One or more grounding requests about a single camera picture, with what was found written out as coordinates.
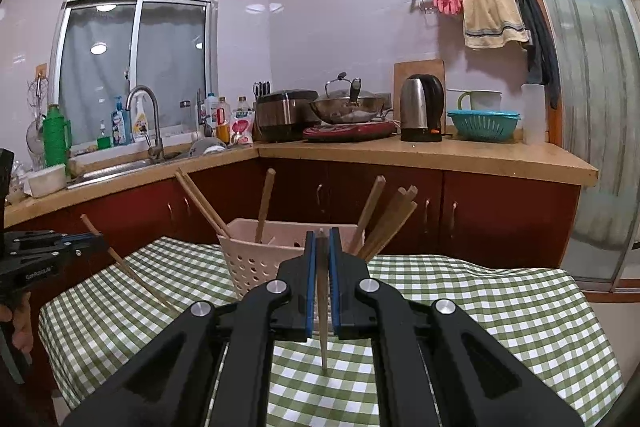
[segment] green checkered tablecloth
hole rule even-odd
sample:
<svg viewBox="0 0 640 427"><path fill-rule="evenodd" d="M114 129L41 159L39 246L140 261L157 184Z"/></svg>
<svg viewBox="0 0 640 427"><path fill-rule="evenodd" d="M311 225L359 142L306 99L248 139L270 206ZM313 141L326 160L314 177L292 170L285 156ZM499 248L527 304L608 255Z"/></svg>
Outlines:
<svg viewBox="0 0 640 427"><path fill-rule="evenodd" d="M163 237L127 261L181 310L198 299L221 305L236 298L219 247ZM437 255L378 256L369 271L406 298L455 301L587 426L622 391L609 341L564 271L487 269ZM68 404L76 407L171 320L115 266L49 302L40 312L40 336ZM317 339L276 343L268 425L379 425L369 342L330 339L328 355L323 375Z"/></svg>

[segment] metal screw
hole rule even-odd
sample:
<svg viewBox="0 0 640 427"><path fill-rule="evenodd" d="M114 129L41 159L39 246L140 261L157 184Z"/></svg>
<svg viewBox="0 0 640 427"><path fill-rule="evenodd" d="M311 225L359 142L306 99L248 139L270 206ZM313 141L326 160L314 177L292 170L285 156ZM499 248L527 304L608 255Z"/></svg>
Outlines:
<svg viewBox="0 0 640 427"><path fill-rule="evenodd" d="M436 302L436 310L438 310L443 315L451 315L454 311L456 311L456 304L449 299L440 299Z"/></svg>
<svg viewBox="0 0 640 427"><path fill-rule="evenodd" d="M287 289L287 283L280 279L274 279L267 283L267 291L271 293L282 293Z"/></svg>
<svg viewBox="0 0 640 427"><path fill-rule="evenodd" d="M211 311L211 304L200 301L191 305L191 313L196 317L205 317Z"/></svg>
<svg viewBox="0 0 640 427"><path fill-rule="evenodd" d="M360 283L358 283L358 286L360 286L360 289L363 292L373 293L378 291L378 289L380 288L380 283L375 279L363 279L362 281L360 281Z"/></svg>

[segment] hand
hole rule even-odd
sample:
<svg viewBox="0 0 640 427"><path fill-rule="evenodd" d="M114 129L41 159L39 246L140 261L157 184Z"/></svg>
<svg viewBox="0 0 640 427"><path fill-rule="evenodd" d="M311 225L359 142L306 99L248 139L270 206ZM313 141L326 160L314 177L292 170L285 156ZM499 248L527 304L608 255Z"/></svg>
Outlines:
<svg viewBox="0 0 640 427"><path fill-rule="evenodd" d="M6 306L0 305L0 322L14 321L14 336L12 342L24 354L33 349L33 332L31 331L30 292L22 294L20 306L12 313Z"/></svg>

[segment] teal colander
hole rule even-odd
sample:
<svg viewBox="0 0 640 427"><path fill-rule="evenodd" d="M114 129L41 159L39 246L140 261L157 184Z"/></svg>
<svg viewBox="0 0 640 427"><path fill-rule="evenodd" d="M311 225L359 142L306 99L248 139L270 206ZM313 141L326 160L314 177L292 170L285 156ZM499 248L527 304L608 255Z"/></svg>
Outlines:
<svg viewBox="0 0 640 427"><path fill-rule="evenodd" d="M513 136L520 114L516 112L481 112L451 110L447 112L458 134L478 142L504 142Z"/></svg>

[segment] kitchen sink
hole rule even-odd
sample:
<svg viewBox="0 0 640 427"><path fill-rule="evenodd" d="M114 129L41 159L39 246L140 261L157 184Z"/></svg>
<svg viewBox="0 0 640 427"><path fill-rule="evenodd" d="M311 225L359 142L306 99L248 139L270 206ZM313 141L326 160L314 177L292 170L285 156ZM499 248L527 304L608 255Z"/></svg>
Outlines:
<svg viewBox="0 0 640 427"><path fill-rule="evenodd" d="M98 169L95 171L81 174L78 178L76 178L70 184L68 184L67 188L77 189L79 187L86 187L87 185L111 180L111 179L117 178L118 176L139 171L152 165L166 164L169 162L174 162L176 160L182 160L183 158L188 158L188 157L189 157L188 153L177 152L177 153L167 154L164 160L162 161L151 160L150 158L146 158L144 160L136 160L135 162L123 163L122 165L105 167L104 169Z"/></svg>

